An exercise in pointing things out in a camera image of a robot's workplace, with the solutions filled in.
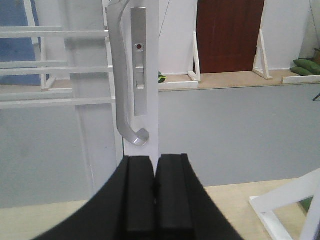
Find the white wall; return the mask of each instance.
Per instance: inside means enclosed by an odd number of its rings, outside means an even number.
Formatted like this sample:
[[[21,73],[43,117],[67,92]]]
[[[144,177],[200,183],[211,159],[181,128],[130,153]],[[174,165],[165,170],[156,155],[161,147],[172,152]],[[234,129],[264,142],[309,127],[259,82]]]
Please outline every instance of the white wall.
[[[160,27],[168,1],[160,1]],[[193,69],[195,6],[196,0],[170,1],[159,40],[163,74],[186,74]],[[263,31],[270,69],[288,69],[299,57],[309,14],[309,0],[267,0]]]
[[[169,6],[168,2],[160,0],[159,70],[167,75],[187,74],[193,69],[196,0],[171,0]]]
[[[299,57],[309,14],[309,0],[267,0],[262,28],[270,69],[288,69]]]

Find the white stand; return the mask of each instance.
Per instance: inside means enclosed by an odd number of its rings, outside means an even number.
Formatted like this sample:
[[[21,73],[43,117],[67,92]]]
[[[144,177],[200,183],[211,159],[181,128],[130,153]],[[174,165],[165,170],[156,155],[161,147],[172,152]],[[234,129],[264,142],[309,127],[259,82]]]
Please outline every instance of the white stand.
[[[193,58],[194,58],[195,72],[188,71],[188,75],[193,81],[201,82],[198,40],[197,40],[197,32],[196,31],[193,32]]]
[[[273,210],[313,196],[300,240],[315,240],[320,229],[320,168],[262,196],[250,204],[273,240],[293,240]]]
[[[261,58],[261,64],[262,64],[262,69],[260,68],[253,68],[253,72],[260,77],[263,77],[266,80],[270,80],[273,77],[270,76],[269,74],[269,67],[268,67],[268,61],[267,61],[267,55],[266,55],[266,47],[265,47],[265,40],[264,40],[264,34],[262,29],[259,31],[259,37],[258,37],[258,43],[256,46],[256,54],[255,54],[255,59],[254,59],[254,65],[256,65],[257,60],[258,60],[258,53],[260,53],[260,58]]]

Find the tiled floor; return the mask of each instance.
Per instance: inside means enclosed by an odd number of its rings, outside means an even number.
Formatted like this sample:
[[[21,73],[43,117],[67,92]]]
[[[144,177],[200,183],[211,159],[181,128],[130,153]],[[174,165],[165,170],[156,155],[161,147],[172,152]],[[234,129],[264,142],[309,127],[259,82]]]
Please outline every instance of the tiled floor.
[[[206,191],[245,240],[271,240],[249,204],[259,196],[292,179],[206,187]],[[0,240],[29,240],[53,227],[86,201],[0,209]],[[299,239],[305,214],[297,204],[276,211],[294,240]]]

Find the white door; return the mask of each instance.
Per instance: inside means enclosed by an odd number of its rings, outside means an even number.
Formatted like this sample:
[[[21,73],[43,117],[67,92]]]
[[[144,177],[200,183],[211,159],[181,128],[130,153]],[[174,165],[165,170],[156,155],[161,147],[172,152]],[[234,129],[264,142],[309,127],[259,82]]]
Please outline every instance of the white door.
[[[71,82],[68,87],[45,91],[0,86],[0,240],[31,239],[68,217],[100,189],[124,154],[150,156],[154,166],[159,157],[159,4],[131,0],[122,17],[128,65],[126,121],[134,132],[148,132],[142,146],[123,140],[117,130],[112,67],[117,63],[112,63],[103,2],[50,0],[47,4],[51,8],[38,4],[37,10],[46,10],[48,18],[54,13],[60,25],[0,28],[1,38],[41,37],[48,43],[63,39],[65,45],[65,59],[0,62],[0,76],[68,75]],[[134,96],[131,8],[145,8],[147,23],[143,46],[147,100],[142,102],[145,111],[139,114],[135,108],[141,105],[135,105]],[[55,50],[47,44],[47,55],[55,56],[50,51]],[[60,83],[55,80],[53,87]],[[41,215],[47,216],[41,222],[35,221],[40,206]],[[21,221],[15,224],[13,216]]]

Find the white metal bar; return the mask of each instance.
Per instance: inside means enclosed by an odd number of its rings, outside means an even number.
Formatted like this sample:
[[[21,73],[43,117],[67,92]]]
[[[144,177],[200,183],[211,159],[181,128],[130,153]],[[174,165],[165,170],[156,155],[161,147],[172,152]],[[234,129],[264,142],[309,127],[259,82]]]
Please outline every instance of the white metal bar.
[[[62,31],[62,26],[0,26],[0,32],[52,32]]]
[[[23,101],[4,101],[0,102],[0,109],[21,109],[21,108],[47,108],[65,107],[78,105],[98,105],[115,103],[114,97],[100,98],[68,98],[68,99],[39,99]]]
[[[106,38],[109,37],[109,31],[1,31],[0,38]]]
[[[39,99],[70,99],[73,97],[72,89],[56,89],[56,91],[39,91],[39,92],[23,92],[23,93],[2,93],[0,94],[0,102],[23,101],[23,100],[39,100]]]
[[[46,68],[12,68],[1,69],[0,76],[41,75],[41,74],[85,74],[85,73],[109,73],[112,66],[70,66],[70,67],[46,67]]]
[[[65,88],[50,88],[49,92],[59,92],[59,91],[71,91],[72,92],[72,87],[65,87]]]
[[[0,69],[18,69],[18,68],[36,68],[36,67],[66,67],[67,61],[49,60],[49,61],[2,61]]]
[[[46,61],[47,60],[47,45],[45,38],[41,38],[41,61]],[[48,89],[47,87],[47,75],[46,74],[41,74],[41,88],[42,89]]]
[[[320,82],[320,75],[316,76],[284,76],[283,84],[308,84]]]

